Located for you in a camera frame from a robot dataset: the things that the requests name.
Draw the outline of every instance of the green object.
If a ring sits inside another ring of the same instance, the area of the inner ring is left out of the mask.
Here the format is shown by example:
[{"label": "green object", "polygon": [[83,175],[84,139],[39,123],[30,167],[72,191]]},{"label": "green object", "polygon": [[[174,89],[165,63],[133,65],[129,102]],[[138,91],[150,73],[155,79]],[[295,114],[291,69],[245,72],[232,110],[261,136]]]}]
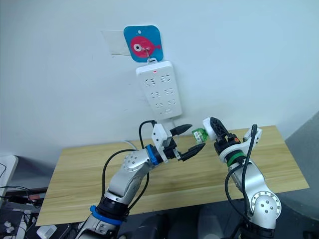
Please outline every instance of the green object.
[{"label": "green object", "polygon": [[192,134],[194,135],[197,144],[205,143],[207,141],[208,134],[203,128],[193,130]]},{"label": "green object", "polygon": [[229,167],[230,165],[232,165],[234,163],[234,161],[236,160],[236,158],[238,158],[239,156],[246,157],[243,152],[236,153],[228,160],[227,166]]}]

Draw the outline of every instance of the blue ring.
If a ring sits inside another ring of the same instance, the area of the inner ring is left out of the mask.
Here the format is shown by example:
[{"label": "blue ring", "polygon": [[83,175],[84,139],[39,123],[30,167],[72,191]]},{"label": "blue ring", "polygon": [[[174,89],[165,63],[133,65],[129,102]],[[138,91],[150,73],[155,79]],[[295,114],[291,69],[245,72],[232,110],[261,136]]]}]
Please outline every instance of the blue ring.
[{"label": "blue ring", "polygon": [[154,164],[154,165],[159,165],[158,160],[155,158],[155,156],[154,156],[154,154],[153,154],[153,152],[152,152],[151,146],[150,146],[150,145],[147,145],[147,146],[146,146],[146,149],[148,150],[148,153],[149,153],[149,156],[150,156],[150,158],[151,158],[152,164]]},{"label": "blue ring", "polygon": [[98,219],[98,220],[101,220],[105,223],[109,223],[109,224],[112,224],[112,225],[115,225],[115,226],[119,226],[122,224],[122,221],[120,220],[114,220],[114,219],[110,219],[110,218],[106,218],[106,217],[103,217],[102,215],[98,214],[96,211],[95,211],[95,206],[91,206],[90,207],[90,211],[92,212],[92,215]]}]

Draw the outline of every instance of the pink fish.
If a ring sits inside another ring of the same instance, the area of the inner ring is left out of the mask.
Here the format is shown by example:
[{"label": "pink fish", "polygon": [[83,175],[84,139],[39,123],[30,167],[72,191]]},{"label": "pink fish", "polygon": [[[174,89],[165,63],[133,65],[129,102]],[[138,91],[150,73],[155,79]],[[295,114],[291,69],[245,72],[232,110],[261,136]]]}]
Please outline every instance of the pink fish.
[{"label": "pink fish", "polygon": [[147,57],[146,49],[151,55],[155,48],[160,49],[160,45],[155,46],[150,40],[143,36],[135,36],[131,40],[131,49],[138,57]]}]

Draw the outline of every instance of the blue sticker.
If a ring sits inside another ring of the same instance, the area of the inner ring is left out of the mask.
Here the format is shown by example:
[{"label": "blue sticker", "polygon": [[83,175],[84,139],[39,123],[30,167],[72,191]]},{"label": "blue sticker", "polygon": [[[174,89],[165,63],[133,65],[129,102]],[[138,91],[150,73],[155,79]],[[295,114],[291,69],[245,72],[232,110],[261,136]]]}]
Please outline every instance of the blue sticker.
[{"label": "blue sticker", "polygon": [[156,26],[127,26],[124,37],[133,60],[147,62],[148,54],[157,61],[163,59],[160,31]]}]

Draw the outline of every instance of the power strip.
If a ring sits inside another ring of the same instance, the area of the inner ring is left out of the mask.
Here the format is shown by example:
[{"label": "power strip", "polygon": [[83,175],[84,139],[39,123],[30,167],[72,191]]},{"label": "power strip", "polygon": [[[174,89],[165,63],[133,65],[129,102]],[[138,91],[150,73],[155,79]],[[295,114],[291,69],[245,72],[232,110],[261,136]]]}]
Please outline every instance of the power strip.
[{"label": "power strip", "polygon": [[182,113],[174,69],[169,61],[139,67],[136,75],[157,120]]}]

